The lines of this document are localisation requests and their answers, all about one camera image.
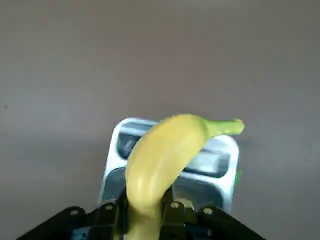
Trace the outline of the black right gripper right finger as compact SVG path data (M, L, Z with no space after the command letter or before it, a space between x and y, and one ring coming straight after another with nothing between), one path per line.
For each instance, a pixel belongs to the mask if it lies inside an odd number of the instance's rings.
M169 188L162 200L161 240L263 240L264 238L223 211L207 205L195 211L173 199Z

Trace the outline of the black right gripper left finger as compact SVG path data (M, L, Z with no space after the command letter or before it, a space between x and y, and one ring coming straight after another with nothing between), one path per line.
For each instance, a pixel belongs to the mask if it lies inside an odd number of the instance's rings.
M123 188L116 199L105 201L91 212L79 206L67 207L18 240L116 240L122 237L121 217L126 202Z

